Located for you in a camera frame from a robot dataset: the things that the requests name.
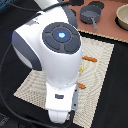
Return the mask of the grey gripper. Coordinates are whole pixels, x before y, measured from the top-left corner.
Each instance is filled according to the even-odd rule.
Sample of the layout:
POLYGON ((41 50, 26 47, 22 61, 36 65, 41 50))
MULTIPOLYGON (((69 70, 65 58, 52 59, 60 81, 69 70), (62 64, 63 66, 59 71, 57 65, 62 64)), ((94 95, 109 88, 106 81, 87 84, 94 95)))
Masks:
POLYGON ((73 94, 71 111, 69 113, 70 114, 70 117, 69 117, 70 122, 73 122, 75 112, 78 109, 78 93, 79 93, 79 87, 77 84, 75 91, 74 91, 74 94, 73 94))

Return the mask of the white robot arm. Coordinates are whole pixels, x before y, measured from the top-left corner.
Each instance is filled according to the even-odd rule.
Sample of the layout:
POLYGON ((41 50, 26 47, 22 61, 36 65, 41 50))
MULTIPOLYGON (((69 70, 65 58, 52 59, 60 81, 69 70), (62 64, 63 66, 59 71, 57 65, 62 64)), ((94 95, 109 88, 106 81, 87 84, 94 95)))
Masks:
POLYGON ((67 6, 46 7, 62 0, 34 0, 39 15, 13 31, 12 45, 28 67, 43 71, 50 120, 64 123, 71 111, 82 61, 82 43, 77 20, 67 6))

